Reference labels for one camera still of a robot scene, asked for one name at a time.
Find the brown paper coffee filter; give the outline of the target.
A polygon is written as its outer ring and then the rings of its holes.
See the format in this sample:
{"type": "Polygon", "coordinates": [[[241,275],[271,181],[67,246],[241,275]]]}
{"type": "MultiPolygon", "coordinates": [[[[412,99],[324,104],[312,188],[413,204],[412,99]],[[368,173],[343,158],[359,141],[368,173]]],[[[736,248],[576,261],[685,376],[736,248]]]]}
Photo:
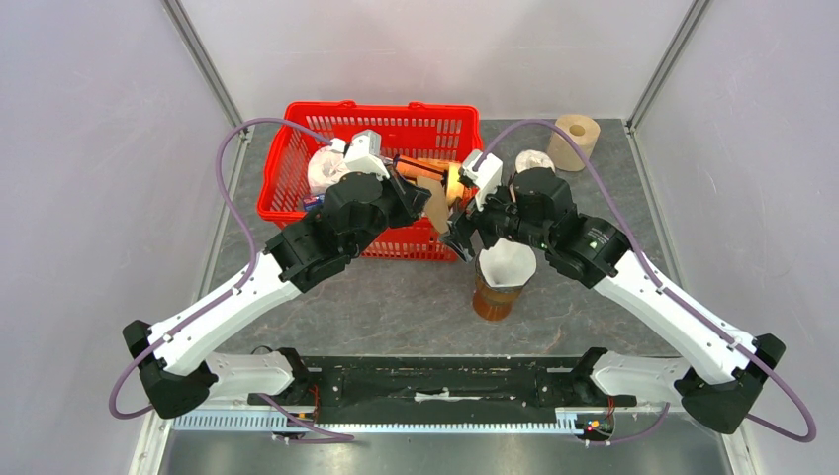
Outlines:
{"type": "Polygon", "coordinates": [[[446,234],[449,231],[449,208],[446,202],[446,193],[441,182],[433,178],[420,176],[418,178],[418,186],[430,192],[430,198],[424,206],[426,217],[440,235],[446,234]]]}

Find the white paper coffee filter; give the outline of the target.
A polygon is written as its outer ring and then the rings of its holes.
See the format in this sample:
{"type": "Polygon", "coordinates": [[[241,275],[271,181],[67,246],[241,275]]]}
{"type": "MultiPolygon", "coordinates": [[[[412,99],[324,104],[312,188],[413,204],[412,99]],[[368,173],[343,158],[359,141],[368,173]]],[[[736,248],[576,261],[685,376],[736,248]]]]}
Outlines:
{"type": "Polygon", "coordinates": [[[536,272],[533,250],[524,244],[500,238],[478,255],[477,273],[492,288],[518,288],[536,272]]]}

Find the dark glass coffee dripper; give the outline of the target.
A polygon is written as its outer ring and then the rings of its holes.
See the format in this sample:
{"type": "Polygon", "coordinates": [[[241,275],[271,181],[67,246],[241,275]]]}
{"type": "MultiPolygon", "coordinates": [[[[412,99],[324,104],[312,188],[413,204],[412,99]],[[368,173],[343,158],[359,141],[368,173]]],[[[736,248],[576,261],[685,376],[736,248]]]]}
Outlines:
{"type": "Polygon", "coordinates": [[[533,263],[476,264],[476,294],[487,301],[515,300],[536,271],[533,263]]]}

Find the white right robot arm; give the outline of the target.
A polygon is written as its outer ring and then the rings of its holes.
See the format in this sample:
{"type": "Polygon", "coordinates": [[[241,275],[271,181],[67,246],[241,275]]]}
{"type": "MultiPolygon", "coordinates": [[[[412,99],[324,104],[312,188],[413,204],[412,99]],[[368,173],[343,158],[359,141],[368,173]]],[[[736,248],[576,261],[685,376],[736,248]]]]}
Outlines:
{"type": "Polygon", "coordinates": [[[617,303],[677,351],[654,358],[589,350],[571,378],[579,402],[632,396],[677,403],[719,433],[740,427],[785,352],[778,338],[741,331],[700,305],[632,249],[624,232],[580,213],[569,184],[548,168],[517,173],[503,185],[499,172],[463,166],[458,179],[475,195],[450,217],[442,239],[475,261],[483,307],[509,307],[542,252],[560,275],[617,303]]]}

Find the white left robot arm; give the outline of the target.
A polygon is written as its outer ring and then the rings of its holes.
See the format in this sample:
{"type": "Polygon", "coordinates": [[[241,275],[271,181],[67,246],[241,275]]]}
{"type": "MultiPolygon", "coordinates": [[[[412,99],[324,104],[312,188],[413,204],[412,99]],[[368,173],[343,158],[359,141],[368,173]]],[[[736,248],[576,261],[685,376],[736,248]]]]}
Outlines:
{"type": "Polygon", "coordinates": [[[231,396],[304,401],[311,379],[295,350],[230,355],[218,347],[267,311],[344,271],[384,231],[412,225],[430,197],[397,173],[379,178],[350,172],[224,285],[165,321],[127,325],[123,336],[153,410],[174,419],[231,396]]]}

